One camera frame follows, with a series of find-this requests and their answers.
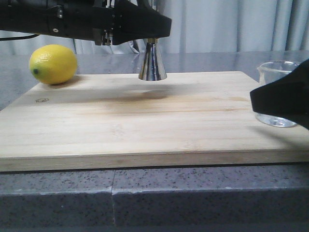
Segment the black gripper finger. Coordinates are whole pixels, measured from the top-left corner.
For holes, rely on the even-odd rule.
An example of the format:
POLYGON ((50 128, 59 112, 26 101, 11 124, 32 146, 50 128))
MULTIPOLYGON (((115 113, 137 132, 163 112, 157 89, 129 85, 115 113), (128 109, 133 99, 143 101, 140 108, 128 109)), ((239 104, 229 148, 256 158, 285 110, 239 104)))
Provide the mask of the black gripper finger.
POLYGON ((172 19, 154 10, 148 1, 116 1, 114 15, 113 45, 170 35, 172 19))
POLYGON ((250 92, 255 113, 282 117, 309 128, 309 61, 291 73, 250 92))

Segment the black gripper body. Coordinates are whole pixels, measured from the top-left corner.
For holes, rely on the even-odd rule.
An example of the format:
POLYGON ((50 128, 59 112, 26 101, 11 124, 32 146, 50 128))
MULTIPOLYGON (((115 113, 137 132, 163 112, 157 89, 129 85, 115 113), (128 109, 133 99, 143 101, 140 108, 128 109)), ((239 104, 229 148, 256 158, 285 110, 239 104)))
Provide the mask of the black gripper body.
POLYGON ((108 0, 2 0, 0 29, 111 45, 115 12, 108 0))

